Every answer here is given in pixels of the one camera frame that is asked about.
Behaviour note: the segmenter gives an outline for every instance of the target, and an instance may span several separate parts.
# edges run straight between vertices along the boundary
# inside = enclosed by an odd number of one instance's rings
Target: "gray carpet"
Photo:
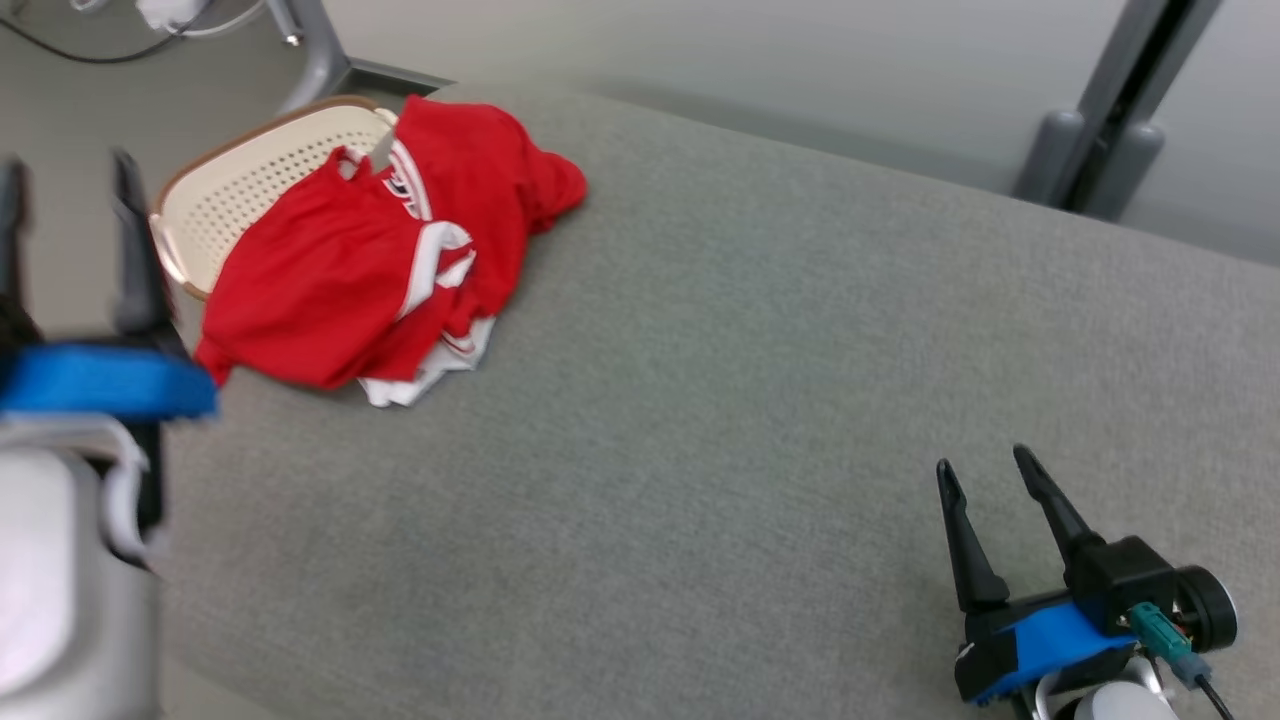
[[[933,464],[1048,589],[1023,441],[1097,530],[1229,583],[1217,684],[1277,715],[1280,272],[609,101],[438,97],[591,196],[419,407],[238,372],[175,433],[195,667],[316,720],[977,717]]]

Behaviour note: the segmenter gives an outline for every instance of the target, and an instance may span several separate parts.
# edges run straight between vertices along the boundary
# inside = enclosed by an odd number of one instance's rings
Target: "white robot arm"
[[[116,334],[61,342],[22,307],[27,177],[0,174],[0,720],[160,716],[160,433],[216,391],[173,327],[133,160],[115,170]]]

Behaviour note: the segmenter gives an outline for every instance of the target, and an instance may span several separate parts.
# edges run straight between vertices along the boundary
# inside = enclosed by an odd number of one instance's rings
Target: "perforated basket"
[[[330,97],[232,141],[179,172],[151,214],[160,261],[191,295],[209,297],[227,255],[293,183],[346,145],[372,152],[396,114],[356,96]]]

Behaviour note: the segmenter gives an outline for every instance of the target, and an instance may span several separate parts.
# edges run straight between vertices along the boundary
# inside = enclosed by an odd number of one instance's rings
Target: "white stripe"
[[[404,293],[404,304],[396,315],[399,320],[413,311],[435,290],[435,269],[440,263],[440,242],[444,234],[440,232],[440,223],[422,225],[417,233],[417,249],[413,251],[413,268],[408,273],[408,291]]]
[[[408,149],[401,141],[392,143],[392,163],[399,159],[396,164],[396,170],[399,173],[401,179],[408,184],[410,197],[417,205],[419,215],[422,220],[431,219],[431,201],[426,197],[426,186],[422,184],[422,176],[417,172],[417,164],[413,163],[413,156],[408,154]]]

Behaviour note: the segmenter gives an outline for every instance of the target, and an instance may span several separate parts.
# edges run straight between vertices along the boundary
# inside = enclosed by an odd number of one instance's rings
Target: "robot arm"
[[[133,160],[115,156],[111,337],[45,342],[22,307],[27,174],[0,174],[0,720],[160,715],[161,425],[214,410],[187,357]]]
[[[955,662],[960,697],[1007,700],[1024,720],[1176,720],[1155,660],[1203,689],[1231,720],[1199,653],[1235,642],[1235,607],[1198,566],[1175,569],[1135,536],[1106,542],[1025,446],[1014,459],[1062,556],[1065,589],[1009,600],[965,512],[951,464],[938,493],[965,643]]]

